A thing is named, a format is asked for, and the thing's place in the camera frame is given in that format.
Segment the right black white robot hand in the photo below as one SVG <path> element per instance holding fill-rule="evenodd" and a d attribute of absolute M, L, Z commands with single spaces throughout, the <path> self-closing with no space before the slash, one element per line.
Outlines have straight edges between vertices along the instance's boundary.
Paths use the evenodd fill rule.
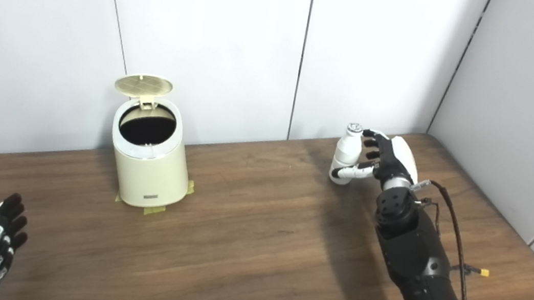
<path fill-rule="evenodd" d="M 411 187 L 417 184 L 418 169 L 406 140 L 350 123 L 337 141 L 328 175 L 334 183 L 375 178 L 382 189 Z"/>

